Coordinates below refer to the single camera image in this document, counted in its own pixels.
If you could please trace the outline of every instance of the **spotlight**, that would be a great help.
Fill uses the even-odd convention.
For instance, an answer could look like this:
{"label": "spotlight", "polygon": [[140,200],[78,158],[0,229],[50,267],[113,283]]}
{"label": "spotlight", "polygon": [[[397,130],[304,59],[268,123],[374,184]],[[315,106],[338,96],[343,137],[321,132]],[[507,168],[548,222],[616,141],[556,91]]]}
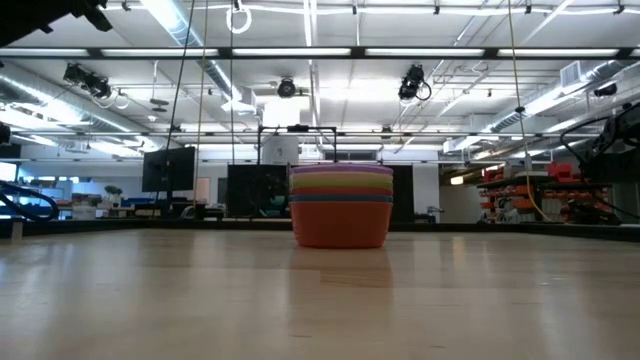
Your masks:
{"label": "spotlight", "polygon": [[80,85],[81,89],[88,91],[94,98],[104,100],[111,97],[109,79],[89,73],[78,64],[68,64],[62,78],[71,85]]}
{"label": "spotlight", "polygon": [[[382,126],[382,132],[392,132],[392,131],[391,131],[391,126],[389,126],[389,125],[383,125],[383,126]],[[391,136],[380,136],[380,139],[382,139],[382,140],[389,140],[389,139],[391,139]]]}
{"label": "spotlight", "polygon": [[292,78],[284,78],[278,86],[278,96],[282,99],[292,98],[296,94],[296,85]]}
{"label": "spotlight", "polygon": [[612,96],[617,92],[618,86],[616,85],[616,83],[613,83],[605,87],[601,87],[600,89],[593,90],[593,95],[595,95],[596,97]]}
{"label": "spotlight", "polygon": [[99,78],[94,74],[89,74],[84,78],[84,85],[82,89],[89,91],[91,96],[98,99],[108,99],[111,97],[111,86],[109,85],[109,79]]}
{"label": "spotlight", "polygon": [[11,137],[11,128],[0,122],[0,145],[8,144]]}
{"label": "spotlight", "polygon": [[[429,95],[426,97],[418,96],[418,93],[423,86],[429,90]],[[424,70],[422,70],[422,65],[411,65],[411,68],[407,71],[407,75],[402,78],[398,97],[403,101],[411,101],[414,98],[422,101],[429,100],[431,97],[431,87],[424,80]]]}
{"label": "spotlight", "polygon": [[87,74],[80,69],[77,64],[67,64],[67,70],[64,71],[62,79],[71,85],[80,85],[84,83],[84,78]]}

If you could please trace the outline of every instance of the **orange bowl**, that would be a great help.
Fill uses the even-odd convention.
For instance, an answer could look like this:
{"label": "orange bowl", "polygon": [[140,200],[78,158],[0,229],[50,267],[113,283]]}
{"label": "orange bowl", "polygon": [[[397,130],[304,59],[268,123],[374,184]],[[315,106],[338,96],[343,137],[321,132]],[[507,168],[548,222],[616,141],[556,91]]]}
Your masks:
{"label": "orange bowl", "polygon": [[294,202],[291,219],[300,246],[325,249],[384,245],[393,204],[387,202]]}
{"label": "orange bowl", "polygon": [[308,187],[291,189],[291,195],[388,195],[393,191],[376,187]]}

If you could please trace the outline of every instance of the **ceiling light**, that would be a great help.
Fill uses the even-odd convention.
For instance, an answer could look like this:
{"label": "ceiling light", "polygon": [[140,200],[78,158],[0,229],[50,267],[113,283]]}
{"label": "ceiling light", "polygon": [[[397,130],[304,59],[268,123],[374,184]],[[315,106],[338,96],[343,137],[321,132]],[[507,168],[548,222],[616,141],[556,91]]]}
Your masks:
{"label": "ceiling light", "polygon": [[458,176],[451,178],[451,185],[462,185],[464,184],[464,177]]}
{"label": "ceiling light", "polygon": [[[222,110],[225,112],[231,112],[231,101],[224,103],[221,106]],[[236,113],[256,113],[256,108],[252,105],[245,104],[241,101],[233,100],[233,111]]]}
{"label": "ceiling light", "polygon": [[31,135],[30,137],[20,136],[20,135],[13,135],[13,137],[16,138],[16,139],[20,139],[20,140],[34,142],[34,143],[40,144],[40,145],[58,146],[58,144],[56,144],[52,140],[49,140],[47,138],[43,138],[42,136],[38,136],[38,135]]}
{"label": "ceiling light", "polygon": [[7,125],[31,130],[62,130],[62,128],[54,122],[39,119],[9,107],[5,108],[5,111],[0,111],[0,121]]}
{"label": "ceiling light", "polygon": [[484,49],[419,49],[419,48],[406,48],[406,49],[394,49],[394,48],[369,48],[365,50],[367,56],[433,56],[433,57],[447,57],[447,56],[468,56],[478,57],[484,55]]}
{"label": "ceiling light", "polygon": [[[544,150],[529,150],[529,156],[536,156],[536,155],[540,155],[544,152]],[[523,159],[525,157],[525,152],[521,151],[519,153],[515,153],[513,155],[511,155],[511,157],[513,158],[519,158],[519,159]]]}
{"label": "ceiling light", "polygon": [[[545,56],[563,56],[563,57],[601,57],[614,56],[618,53],[618,49],[515,49],[516,56],[529,57],[545,57]],[[512,49],[498,50],[498,56],[513,56]]]}
{"label": "ceiling light", "polygon": [[87,57],[89,52],[86,49],[23,49],[4,48],[0,49],[0,56],[60,56],[60,57]]}
{"label": "ceiling light", "polygon": [[[218,56],[218,49],[204,50],[206,56]],[[185,54],[184,49],[102,49],[106,57],[176,57]],[[186,56],[202,56],[202,49],[187,49]]]}
{"label": "ceiling light", "polygon": [[122,157],[140,156],[139,152],[120,146],[120,145],[116,145],[116,144],[110,144],[110,143],[104,143],[104,142],[92,142],[91,147],[98,151],[102,151],[104,153],[112,154],[116,156],[122,156]]}
{"label": "ceiling light", "polygon": [[576,120],[563,121],[559,124],[553,125],[552,127],[548,128],[547,130],[545,130],[545,132],[556,132],[556,131],[564,130],[575,123],[576,123]]}
{"label": "ceiling light", "polygon": [[348,48],[255,48],[233,49],[237,56],[348,56]]}

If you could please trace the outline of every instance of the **duct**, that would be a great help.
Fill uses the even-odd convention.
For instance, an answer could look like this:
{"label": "duct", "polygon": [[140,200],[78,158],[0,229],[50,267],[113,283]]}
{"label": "duct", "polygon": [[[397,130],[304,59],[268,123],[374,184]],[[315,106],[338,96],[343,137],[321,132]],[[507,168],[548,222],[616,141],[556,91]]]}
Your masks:
{"label": "duct", "polygon": [[[91,131],[127,133],[131,131],[145,132],[149,130],[123,116],[102,109],[93,102],[73,92],[66,91],[66,89],[11,63],[5,63],[5,67],[0,72],[0,84],[3,84],[2,86],[7,89],[12,89],[16,93],[28,95],[28,97],[21,96],[19,98],[18,101],[20,101],[19,104],[21,106],[26,104],[33,106],[54,106],[51,110],[55,110],[57,113],[76,117],[81,120],[91,120],[90,127],[84,128],[83,126],[73,125],[73,122],[65,125],[65,120],[69,119],[56,119],[62,121],[61,125],[80,128],[81,131],[88,131],[89,134]],[[150,138],[149,140],[153,142],[158,149],[164,147],[164,141],[166,141],[163,138]],[[179,144],[175,142],[171,142],[171,145],[179,146]]]}
{"label": "duct", "polygon": [[[540,91],[525,97],[522,106],[525,111],[522,113],[522,120],[526,120],[536,114],[549,110],[552,107],[571,99],[571,95],[591,88],[593,86],[602,85],[602,82],[611,79],[613,76],[626,69],[632,62],[623,61],[607,61],[607,62],[580,62],[580,69],[583,71],[577,83],[563,87],[561,81],[557,81],[546,86]],[[488,129],[491,132],[500,132],[504,128],[516,124],[520,121],[520,115],[515,110],[505,110],[499,113]]]}
{"label": "duct", "polygon": [[135,122],[117,115],[109,110],[102,109],[93,102],[86,100],[70,91],[66,91],[58,85],[40,78],[11,63],[5,63],[0,72],[0,82],[6,86],[27,92],[38,100],[37,105],[55,105],[61,113],[69,116],[84,118],[93,117],[97,122],[108,124],[119,131],[146,131],[148,129]]}
{"label": "duct", "polygon": [[[204,46],[202,38],[193,28],[189,29],[189,17],[185,13],[182,4],[178,0],[141,0],[151,15],[162,25],[171,35],[173,40],[180,46]],[[222,71],[220,66],[213,60],[207,60],[204,72],[211,81],[222,91],[227,100],[232,98],[235,101],[243,99],[242,93],[231,83],[229,77]]]}

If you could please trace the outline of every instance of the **hanging cable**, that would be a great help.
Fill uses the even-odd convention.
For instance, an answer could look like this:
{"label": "hanging cable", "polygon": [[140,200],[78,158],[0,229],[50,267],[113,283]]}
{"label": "hanging cable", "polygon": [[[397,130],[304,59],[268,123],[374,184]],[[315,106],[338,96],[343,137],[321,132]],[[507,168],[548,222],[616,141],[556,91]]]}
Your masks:
{"label": "hanging cable", "polygon": [[[176,83],[176,93],[173,98],[173,109],[171,110],[171,121],[169,122],[169,133],[167,134],[167,145],[165,146],[165,155],[164,155],[164,162],[163,162],[165,165],[169,160],[169,145],[171,145],[171,135],[173,134],[173,130],[175,128],[176,108],[178,107],[178,95],[180,94],[180,84],[182,83],[182,73],[184,72],[184,62],[187,57],[187,49],[189,47],[189,37],[191,36],[191,25],[193,24],[193,10],[195,8],[195,3],[196,3],[196,0],[191,0],[191,12],[189,14],[189,24],[187,25],[187,38],[184,41],[182,59],[180,60],[180,71],[178,72],[178,82]],[[160,197],[160,191],[158,190],[156,191],[156,201],[155,201],[156,205],[158,204],[159,197]]]}
{"label": "hanging cable", "polygon": [[[206,0],[207,9],[209,8],[209,0]],[[200,109],[198,111],[198,137],[196,139],[196,173],[193,179],[193,209],[196,210],[198,201],[196,194],[198,194],[198,173],[200,170],[200,131],[202,130],[202,109],[204,107],[204,69],[207,64],[207,29],[209,28],[209,11],[204,12],[204,40],[202,44],[202,71],[200,73]]]}
{"label": "hanging cable", "polygon": [[[235,17],[235,12],[231,12],[231,25],[233,25],[233,20]],[[229,39],[229,47],[231,49],[233,49],[233,35],[234,32],[231,32],[231,37]],[[229,60],[229,82],[231,84],[233,84],[233,58],[231,60]],[[235,130],[234,130],[234,109],[233,109],[233,103],[235,101],[234,96],[233,96],[233,91],[231,91],[231,100],[229,100],[231,102],[231,164],[235,165],[236,164],[236,141],[235,139]]]}
{"label": "hanging cable", "polygon": [[[520,119],[520,131],[522,132],[522,138],[524,139],[525,138],[524,121],[522,119],[522,112],[524,111],[524,108],[522,107],[522,102],[520,100],[520,86],[518,84],[518,64],[516,60],[516,40],[515,40],[515,34],[513,32],[513,15],[511,13],[511,0],[509,0],[507,6],[509,8],[509,33],[511,35],[511,53],[513,55],[512,57],[513,58],[513,77],[516,83],[516,98],[518,99],[518,108],[516,109],[516,112],[518,113],[518,118]],[[542,211],[542,209],[540,209],[538,204],[536,204],[535,198],[531,194],[531,179],[529,175],[529,165],[527,164],[527,162],[531,160],[531,156],[529,155],[529,146],[527,145],[526,139],[524,141],[524,158],[525,158],[524,171],[525,171],[525,176],[527,177],[527,195],[529,195],[529,201],[531,201],[531,204],[536,209],[536,211],[542,216],[543,219],[545,219],[546,221],[553,221]]]}
{"label": "hanging cable", "polygon": [[[16,194],[26,194],[29,197],[44,200],[46,203],[51,205],[51,211],[49,212],[49,215],[42,217],[42,216],[39,216],[38,214],[32,213],[27,209],[24,209],[22,206],[11,201],[9,197],[4,194],[6,190],[12,190]],[[32,221],[37,221],[37,222],[51,221],[53,219],[57,219],[58,214],[60,213],[58,209],[58,204],[56,204],[56,202],[52,198],[46,195],[40,194],[39,192],[33,191],[31,189],[26,189],[20,186],[11,185],[6,181],[0,181],[0,201],[3,202],[9,209],[13,210],[16,214],[21,215],[26,219],[29,219]]]}

